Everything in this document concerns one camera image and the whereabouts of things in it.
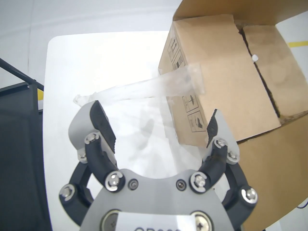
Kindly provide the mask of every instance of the transparent plastic film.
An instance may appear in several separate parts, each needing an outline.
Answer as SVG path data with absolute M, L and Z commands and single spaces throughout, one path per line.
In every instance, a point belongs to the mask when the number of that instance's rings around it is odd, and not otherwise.
M 200 64 L 184 66 L 141 82 L 114 86 L 89 96 L 77 95 L 74 103 L 82 107 L 98 100 L 102 105 L 108 105 L 122 100 L 185 96 L 191 93 L 205 93 Z

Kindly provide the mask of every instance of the silver metal plate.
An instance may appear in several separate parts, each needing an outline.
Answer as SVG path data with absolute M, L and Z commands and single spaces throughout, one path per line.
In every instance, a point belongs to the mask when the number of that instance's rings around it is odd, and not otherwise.
M 186 170 L 165 179 L 142 177 L 128 169 L 122 169 L 120 172 L 125 176 L 124 188 L 117 193 L 103 188 L 89 208 L 81 231 L 100 230 L 102 218 L 114 209 L 161 215 L 190 215 L 201 211 L 209 216 L 216 230 L 233 231 L 230 219 L 215 191 L 210 189 L 203 194 L 197 194 L 189 187 L 190 176 L 195 170 Z M 131 179 L 136 179 L 139 184 L 133 191 L 127 184 Z M 184 191 L 176 188 L 176 181 L 179 179 L 183 179 L 188 185 Z

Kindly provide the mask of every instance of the printed handling symbol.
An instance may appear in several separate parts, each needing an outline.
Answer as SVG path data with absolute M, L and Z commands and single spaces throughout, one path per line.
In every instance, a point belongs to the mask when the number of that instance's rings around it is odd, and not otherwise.
M 176 45 L 177 45 L 177 43 L 175 43 L 175 45 L 174 45 L 174 42 L 175 42 L 175 39 L 173 40 L 173 43 L 171 45 L 172 52 L 174 52 L 174 49 L 176 48 Z
M 188 102 L 192 102 L 192 105 L 194 105 L 194 99 L 193 99 L 193 97 L 192 96 L 190 96 L 190 100 L 188 101 Z
M 196 119 L 195 119 L 195 124 L 199 127 L 199 128 L 203 128 L 203 125 L 202 125 L 202 123 L 200 122 L 200 119 L 199 118 L 197 118 L 197 120 L 198 120 L 198 123 L 197 123 L 197 121 L 196 121 Z

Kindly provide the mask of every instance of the white tabletop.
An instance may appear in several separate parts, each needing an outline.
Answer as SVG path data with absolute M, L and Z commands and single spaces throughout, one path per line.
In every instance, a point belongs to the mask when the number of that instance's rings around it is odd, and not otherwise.
M 157 76 L 166 37 L 167 32 L 115 32 L 59 36 L 49 42 L 43 149 L 54 231 L 78 230 L 58 199 L 78 164 L 68 138 L 70 122 L 80 109 L 73 103 L 74 97 Z M 165 178 L 200 167 L 198 148 L 178 144 L 165 98 L 129 100 L 103 108 L 116 135 L 115 157 L 120 169 Z M 95 197 L 102 186 L 91 177 L 88 188 Z

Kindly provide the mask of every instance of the open cardboard box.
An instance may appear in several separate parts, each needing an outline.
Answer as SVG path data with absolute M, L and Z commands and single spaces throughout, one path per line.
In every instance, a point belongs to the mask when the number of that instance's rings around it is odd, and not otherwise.
M 275 27 L 307 10 L 308 0 L 183 0 L 159 64 L 162 73 L 201 64 L 206 94 L 172 98 L 175 128 L 179 143 L 203 147 L 222 111 L 259 195 L 245 230 L 265 229 L 308 197 L 308 85 Z

